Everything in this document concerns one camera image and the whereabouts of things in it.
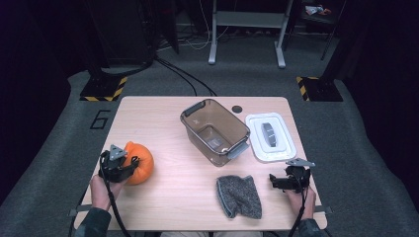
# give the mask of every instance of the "white container lid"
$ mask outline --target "white container lid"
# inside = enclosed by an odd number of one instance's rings
[[[277,113],[249,115],[250,142],[262,162],[289,161],[296,155],[293,140],[283,118]]]

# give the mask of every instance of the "person's hand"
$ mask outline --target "person's hand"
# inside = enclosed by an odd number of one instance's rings
[[[290,205],[291,205],[291,208],[293,209],[293,213],[295,215],[298,215],[299,210],[301,209],[301,205],[302,205],[301,193],[296,194],[294,191],[291,191],[291,190],[285,190],[285,193],[287,194],[290,200]],[[315,210],[316,193],[311,187],[308,187],[307,189],[304,190],[303,194],[304,195],[307,194],[307,197],[305,199],[305,210],[304,210],[304,214],[301,217],[301,220],[312,219],[313,213]]]
[[[117,199],[125,183],[126,180],[120,183],[109,183],[115,199]],[[111,201],[109,200],[108,190],[106,189],[104,180],[99,175],[94,175],[92,177],[90,189],[92,193],[92,206],[103,210],[109,210]]]

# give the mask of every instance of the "black curtain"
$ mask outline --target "black curtain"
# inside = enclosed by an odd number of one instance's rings
[[[419,3],[379,1],[344,83],[367,135],[419,210]]]
[[[80,34],[88,39],[93,57],[107,66],[82,0],[0,3],[0,202],[36,157],[65,107],[68,77],[86,70],[65,27],[69,17],[82,23]]]

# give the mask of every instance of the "yellow and black tape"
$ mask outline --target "yellow and black tape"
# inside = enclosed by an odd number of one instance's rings
[[[80,96],[80,101],[90,101],[90,102],[100,102],[100,101],[116,101],[121,93],[123,92],[124,85],[126,84],[126,77],[121,79],[120,84],[118,85],[117,90],[115,91],[113,96],[110,97],[97,97],[97,96],[89,96],[89,97],[82,97]]]
[[[303,79],[318,80],[318,77],[296,77],[296,83],[298,83],[299,91],[301,92],[302,98],[305,101],[310,101],[307,90],[305,89]]]

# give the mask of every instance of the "clear plastic bin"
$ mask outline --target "clear plastic bin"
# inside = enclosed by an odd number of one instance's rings
[[[249,147],[250,129],[213,99],[194,104],[181,114],[191,142],[221,167]]]

